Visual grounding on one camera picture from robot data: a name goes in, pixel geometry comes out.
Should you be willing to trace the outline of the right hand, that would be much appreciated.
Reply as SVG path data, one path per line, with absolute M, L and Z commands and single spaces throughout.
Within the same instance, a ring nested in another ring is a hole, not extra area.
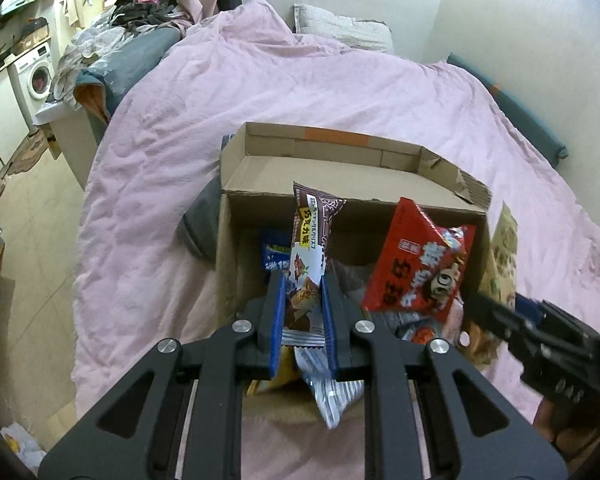
M 587 422 L 573 406 L 554 404 L 547 398 L 540 402 L 532 426 L 567 463 L 588 456 L 600 442 L 600 424 Z

